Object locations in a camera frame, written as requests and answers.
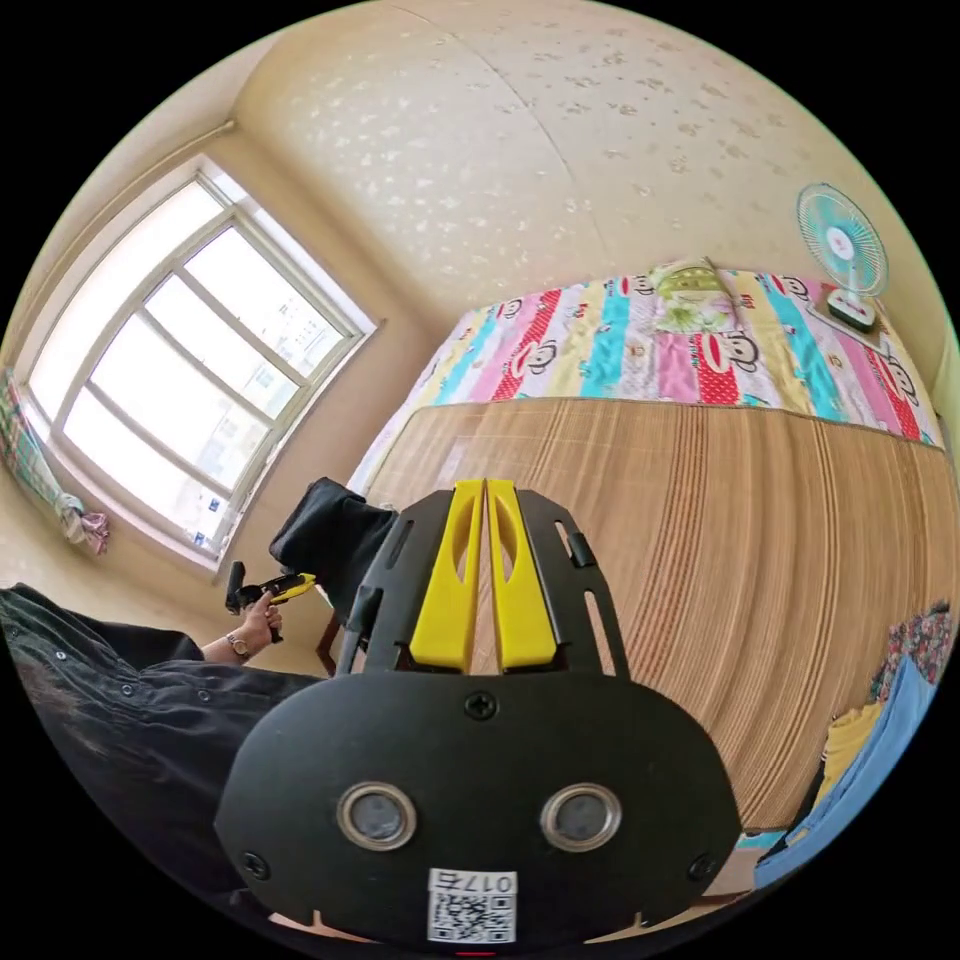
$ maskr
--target window sill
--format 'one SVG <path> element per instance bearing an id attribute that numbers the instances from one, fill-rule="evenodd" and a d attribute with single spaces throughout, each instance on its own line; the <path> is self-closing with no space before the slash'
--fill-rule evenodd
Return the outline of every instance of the window sill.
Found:
<path id="1" fill-rule="evenodd" d="M 95 500 L 111 520 L 120 520 L 125 526 L 129 527 L 147 549 L 160 547 L 170 554 L 179 566 L 185 566 L 192 573 L 203 575 L 211 581 L 216 578 L 220 569 L 220 561 L 217 558 L 205 557 L 198 551 L 192 550 L 186 543 L 182 543 L 174 537 L 168 536 L 162 530 L 151 526 L 134 511 L 112 497 L 49 438 L 41 437 L 40 440 L 44 453 L 48 454 L 69 476 L 71 481 L 69 486 L 76 486 L 81 500 L 86 500 L 88 497 Z"/>

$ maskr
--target wristwatch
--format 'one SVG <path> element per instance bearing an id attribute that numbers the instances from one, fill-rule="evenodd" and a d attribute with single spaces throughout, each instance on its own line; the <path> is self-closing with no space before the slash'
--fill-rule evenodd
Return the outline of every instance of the wristwatch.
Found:
<path id="1" fill-rule="evenodd" d="M 247 646 L 247 641 L 241 639 L 240 637 L 234 636 L 232 633 L 228 633 L 226 636 L 227 643 L 233 648 L 233 652 L 244 662 L 250 659 L 252 654 L 250 653 L 250 648 Z"/>

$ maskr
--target bed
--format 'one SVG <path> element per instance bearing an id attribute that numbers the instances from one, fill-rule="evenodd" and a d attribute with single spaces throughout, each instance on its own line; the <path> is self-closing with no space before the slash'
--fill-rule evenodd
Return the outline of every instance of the bed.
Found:
<path id="1" fill-rule="evenodd" d="M 711 734 L 745 828 L 775 830 L 889 626 L 960 606 L 960 505 L 888 323 L 867 340 L 818 316 L 815 281 L 718 277 L 692 319 L 648 276 L 471 311 L 348 486 L 402 509 L 503 476 L 564 503 L 632 677 Z M 493 670 L 484 573 L 473 672 Z"/>
<path id="2" fill-rule="evenodd" d="M 424 406 L 587 397 L 759 406 L 943 447 L 920 378 L 889 323 L 870 343 L 827 322 L 832 289 L 719 270 L 728 296 L 707 331 L 678 331 L 646 275 L 533 293 L 465 314 L 351 478 L 363 492 Z M 696 318 L 691 323 L 696 326 Z"/>

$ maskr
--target person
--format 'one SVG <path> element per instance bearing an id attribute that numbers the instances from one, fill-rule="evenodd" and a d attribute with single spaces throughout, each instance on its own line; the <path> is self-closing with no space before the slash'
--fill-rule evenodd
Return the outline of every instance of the person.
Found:
<path id="1" fill-rule="evenodd" d="M 273 921 L 272 930 L 296 925 L 255 900 L 214 829 L 247 734 L 276 704 L 320 682 L 248 667 L 282 625 L 270 599 L 264 594 L 235 630 L 200 646 L 175 630 L 65 610 L 25 584 L 0 589 L 0 628 L 14 666 L 81 786 L 182 886 L 248 925 Z M 309 929 L 344 936 L 319 919 Z"/>

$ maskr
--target electric fan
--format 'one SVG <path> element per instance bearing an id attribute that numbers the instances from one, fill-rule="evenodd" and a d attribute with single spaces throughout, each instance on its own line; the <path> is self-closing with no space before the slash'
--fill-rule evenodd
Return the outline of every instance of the electric fan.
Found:
<path id="1" fill-rule="evenodd" d="M 869 333 L 876 311 L 861 297 L 876 296 L 887 284 L 887 255 L 873 224 L 828 183 L 814 183 L 800 192 L 797 220 L 810 252 L 838 285 L 827 297 L 827 310 Z"/>

